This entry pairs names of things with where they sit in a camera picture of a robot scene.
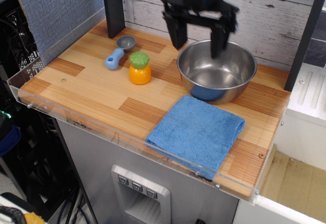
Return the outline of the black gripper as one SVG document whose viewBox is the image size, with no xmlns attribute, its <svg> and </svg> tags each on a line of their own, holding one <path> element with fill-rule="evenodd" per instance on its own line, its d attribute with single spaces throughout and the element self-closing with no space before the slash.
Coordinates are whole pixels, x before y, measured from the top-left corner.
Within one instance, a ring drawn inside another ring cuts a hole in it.
<svg viewBox="0 0 326 224">
<path fill-rule="evenodd" d="M 236 30 L 236 13 L 239 8 L 223 0 L 161 0 L 164 4 L 164 19 L 173 46 L 180 49 L 187 41 L 187 24 L 193 19 L 196 25 L 211 27 L 211 57 L 217 58 L 228 43 L 230 32 Z M 218 20 L 205 20 L 200 12 L 218 12 Z"/>
</svg>

